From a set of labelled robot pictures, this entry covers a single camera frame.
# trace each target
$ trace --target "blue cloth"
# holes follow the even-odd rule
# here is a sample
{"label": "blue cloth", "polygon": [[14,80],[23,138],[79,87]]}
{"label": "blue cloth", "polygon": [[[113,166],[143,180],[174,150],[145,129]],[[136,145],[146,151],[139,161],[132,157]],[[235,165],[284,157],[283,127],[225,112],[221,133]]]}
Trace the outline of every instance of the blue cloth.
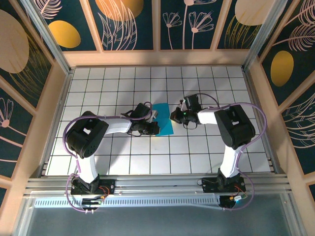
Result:
{"label": "blue cloth", "polygon": [[157,118],[154,121],[157,121],[157,124],[160,127],[160,132],[156,136],[174,134],[172,122],[169,118],[170,112],[168,103],[153,104],[153,110],[158,112]]}

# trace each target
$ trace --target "vent grille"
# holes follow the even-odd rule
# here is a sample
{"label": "vent grille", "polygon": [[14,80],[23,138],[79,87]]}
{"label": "vent grille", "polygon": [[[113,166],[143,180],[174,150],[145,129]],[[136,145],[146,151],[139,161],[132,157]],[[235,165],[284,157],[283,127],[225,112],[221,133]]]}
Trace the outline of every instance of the vent grille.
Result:
{"label": "vent grille", "polygon": [[[71,200],[77,207],[81,199]],[[219,196],[200,197],[108,197],[102,203],[102,207],[162,207],[162,206],[185,206],[185,205],[218,205]],[[38,198],[35,207],[70,207],[66,198]]]}

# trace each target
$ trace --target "grid floor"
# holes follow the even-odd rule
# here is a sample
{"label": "grid floor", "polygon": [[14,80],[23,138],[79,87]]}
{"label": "grid floor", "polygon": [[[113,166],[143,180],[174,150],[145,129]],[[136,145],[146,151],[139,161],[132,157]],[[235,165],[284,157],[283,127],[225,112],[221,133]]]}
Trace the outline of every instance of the grid floor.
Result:
{"label": "grid floor", "polygon": [[[85,111],[119,115],[140,102],[169,104],[172,112],[185,95],[204,92],[221,105],[250,102],[239,66],[109,67],[75,69],[63,109],[46,175],[68,175],[75,160],[62,145],[65,126]],[[201,97],[203,107],[215,105]],[[256,134],[252,108],[244,107]],[[163,137],[131,137],[116,133],[103,138],[95,154],[101,175],[216,173],[223,160],[224,143],[216,125],[186,130],[172,122],[174,134]],[[270,158],[261,140],[247,148],[240,159],[243,172],[269,172]]]}

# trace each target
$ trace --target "yellow circle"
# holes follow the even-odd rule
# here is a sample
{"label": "yellow circle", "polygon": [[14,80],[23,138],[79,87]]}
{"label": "yellow circle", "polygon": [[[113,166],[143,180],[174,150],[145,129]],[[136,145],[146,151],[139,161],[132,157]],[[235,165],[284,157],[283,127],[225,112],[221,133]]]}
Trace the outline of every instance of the yellow circle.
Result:
{"label": "yellow circle", "polygon": [[258,26],[265,22],[275,0],[237,0],[235,17],[246,26]]}
{"label": "yellow circle", "polygon": [[29,60],[29,41],[21,24],[0,10],[0,68],[9,73],[21,72]]}
{"label": "yellow circle", "polygon": [[129,8],[134,18],[140,15],[143,9],[143,0],[95,0],[100,11],[108,18],[121,21],[127,20],[122,4],[126,10]]}
{"label": "yellow circle", "polygon": [[290,79],[294,67],[293,56],[287,51],[278,52],[271,63],[271,81],[281,87]]}
{"label": "yellow circle", "polygon": [[53,21],[48,27],[60,46],[75,48],[81,43],[79,32],[66,21]]}

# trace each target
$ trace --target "cable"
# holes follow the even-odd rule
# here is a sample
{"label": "cable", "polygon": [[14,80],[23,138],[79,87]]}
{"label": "cable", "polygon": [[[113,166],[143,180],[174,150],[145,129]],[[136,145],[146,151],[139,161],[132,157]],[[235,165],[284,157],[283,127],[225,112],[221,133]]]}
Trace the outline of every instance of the cable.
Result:
{"label": "cable", "polygon": [[[149,104],[150,105],[150,115],[152,115],[152,103],[151,102],[145,102],[144,105],[146,104]],[[70,204],[70,206],[79,211],[79,212],[85,212],[85,213],[88,213],[88,212],[91,212],[91,213],[94,213],[94,210],[82,210],[82,209],[79,209],[77,207],[75,207],[70,199],[69,199],[69,194],[68,194],[68,185],[69,185],[69,181],[71,179],[71,177],[79,177],[80,174],[81,174],[81,168],[80,168],[80,164],[79,164],[79,160],[78,160],[78,156],[76,154],[74,154],[73,152],[71,152],[67,145],[66,145],[66,140],[65,140],[65,136],[66,136],[66,133],[68,131],[68,129],[70,128],[70,126],[77,122],[78,120],[81,120],[81,119],[101,119],[101,120],[105,120],[105,119],[127,119],[127,120],[142,120],[142,119],[145,119],[146,117],[148,117],[148,115],[144,116],[144,117],[140,117],[140,118],[130,118],[130,117],[123,117],[123,116],[109,116],[109,117],[106,117],[106,116],[83,116],[83,117],[77,117],[75,119],[73,119],[72,121],[69,122],[69,124],[65,127],[64,131],[63,131],[63,148],[65,149],[65,151],[70,154],[71,156],[73,156],[75,158],[75,161],[76,161],[76,166],[78,168],[78,173],[77,174],[70,174],[68,179],[67,179],[67,183],[66,183],[66,187],[65,187],[65,196],[67,198],[67,201],[68,203]]]}
{"label": "cable", "polygon": [[[251,196],[250,200],[249,200],[245,205],[243,205],[243,206],[241,206],[241,207],[232,208],[232,209],[228,209],[228,208],[227,208],[227,210],[230,210],[230,211],[232,211],[232,210],[241,210],[241,209],[246,208],[246,207],[252,202],[252,200],[253,200],[253,198],[254,198],[254,195],[255,195],[254,183],[253,183],[252,179],[251,179],[247,174],[245,174],[245,173],[243,173],[242,171],[240,171],[240,169],[239,169],[239,167],[238,167],[238,163],[239,163],[240,157],[241,157],[241,155],[242,155],[242,153],[243,153],[243,150],[246,149],[246,148],[247,148],[249,145],[251,145],[252,143],[256,142],[258,139],[260,139],[261,136],[266,132],[266,129],[267,129],[267,117],[266,117],[265,113],[264,113],[258,106],[254,105],[254,104],[252,104],[252,103],[237,102],[237,103],[234,103],[234,104],[230,104],[230,105],[221,107],[221,109],[226,109],[226,108],[229,108],[230,106],[235,106],[235,105],[246,105],[246,106],[251,106],[251,107],[254,107],[255,109],[257,109],[257,110],[261,113],[261,115],[262,115],[262,117],[263,117],[263,119],[264,119],[264,127],[263,127],[263,129],[262,129],[262,132],[261,132],[255,139],[253,139],[252,141],[250,141],[248,144],[244,145],[244,146],[240,149],[240,151],[238,152],[238,154],[237,154],[236,163],[235,163],[235,168],[237,169],[237,171],[238,171],[239,173],[241,173],[243,176],[245,176],[245,177],[249,180],[249,182],[251,183],[251,186],[252,186],[252,196]],[[208,109],[209,109],[209,110],[215,110],[215,109],[217,109],[217,108],[209,107]]]}

